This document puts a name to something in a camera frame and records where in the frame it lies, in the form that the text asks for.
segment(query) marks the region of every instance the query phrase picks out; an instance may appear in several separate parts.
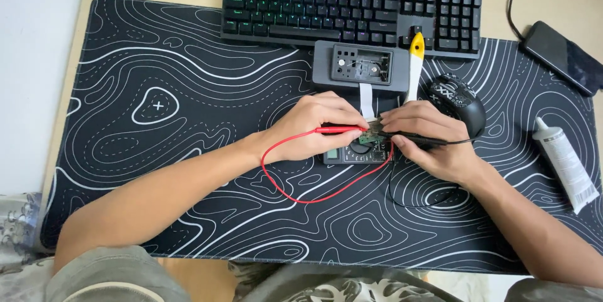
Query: computer mouse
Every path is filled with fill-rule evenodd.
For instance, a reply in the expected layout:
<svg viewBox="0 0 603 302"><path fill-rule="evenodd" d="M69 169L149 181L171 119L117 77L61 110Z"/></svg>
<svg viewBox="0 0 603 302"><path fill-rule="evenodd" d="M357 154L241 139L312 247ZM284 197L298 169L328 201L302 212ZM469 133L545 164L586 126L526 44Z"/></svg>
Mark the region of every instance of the computer mouse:
<svg viewBox="0 0 603 302"><path fill-rule="evenodd" d="M427 95L441 113L465 123L469 138L476 138L484 133L486 110L475 91L457 75L439 75L429 86Z"/></svg>

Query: topographic pattern mouse pad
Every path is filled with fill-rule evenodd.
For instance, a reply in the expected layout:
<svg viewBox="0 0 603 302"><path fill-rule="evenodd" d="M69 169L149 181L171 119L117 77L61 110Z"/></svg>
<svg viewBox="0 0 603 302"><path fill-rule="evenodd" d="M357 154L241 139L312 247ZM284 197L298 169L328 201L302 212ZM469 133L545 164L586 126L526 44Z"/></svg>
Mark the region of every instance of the topographic pattern mouse pad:
<svg viewBox="0 0 603 302"><path fill-rule="evenodd" d="M64 221L86 203L155 169L266 129L313 93L311 51L226 42L219 29L219 9L93 1L63 113L67 122L43 245L54 248ZM423 81L452 72L472 85L488 119L474 144L478 155L603 251L601 198L574 214L530 133L536 116L562 127L600 187L592 101L518 51L516 42L484 38L481 44L482 58L473 62L425 61ZM379 98L373 104L377 112L396 105ZM525 273L466 191L456 190L431 208L395 206L386 196L389 183L397 200L413 205L438 201L455 188L396 157L395 167L306 205L283 198L260 168L253 169L192 202L144 247L155 256ZM325 166L315 157L268 170L293 197L315 199L374 167ZM123 202L123 209L129 206Z"/></svg>

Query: black phone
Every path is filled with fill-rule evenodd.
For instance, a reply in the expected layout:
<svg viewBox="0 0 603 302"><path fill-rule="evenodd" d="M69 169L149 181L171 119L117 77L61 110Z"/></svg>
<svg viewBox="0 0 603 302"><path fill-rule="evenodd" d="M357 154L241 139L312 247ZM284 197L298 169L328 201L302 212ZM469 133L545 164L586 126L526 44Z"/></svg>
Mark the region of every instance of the black phone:
<svg viewBox="0 0 603 302"><path fill-rule="evenodd" d="M594 96L603 84L603 65L543 21L534 23L522 46L585 96Z"/></svg>

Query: white tube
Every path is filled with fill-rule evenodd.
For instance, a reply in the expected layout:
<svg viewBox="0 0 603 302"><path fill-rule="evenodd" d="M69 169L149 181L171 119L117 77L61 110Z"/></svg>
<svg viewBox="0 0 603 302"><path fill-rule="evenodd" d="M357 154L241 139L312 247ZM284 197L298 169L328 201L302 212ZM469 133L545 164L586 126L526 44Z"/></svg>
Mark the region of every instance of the white tube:
<svg viewBox="0 0 603 302"><path fill-rule="evenodd" d="M547 126L540 117L536 117L536 123L539 129L532 138L538 142L543 155L568 194L573 211L578 214L599 196L599 191L590 180L563 129Z"/></svg>

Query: white wall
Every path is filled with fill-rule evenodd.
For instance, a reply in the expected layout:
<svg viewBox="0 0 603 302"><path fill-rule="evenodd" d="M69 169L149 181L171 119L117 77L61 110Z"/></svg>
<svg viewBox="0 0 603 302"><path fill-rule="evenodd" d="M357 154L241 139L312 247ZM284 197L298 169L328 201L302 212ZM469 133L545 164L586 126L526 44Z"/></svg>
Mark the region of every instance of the white wall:
<svg viewBox="0 0 603 302"><path fill-rule="evenodd" d="M80 0L0 0L0 194L41 191Z"/></svg>

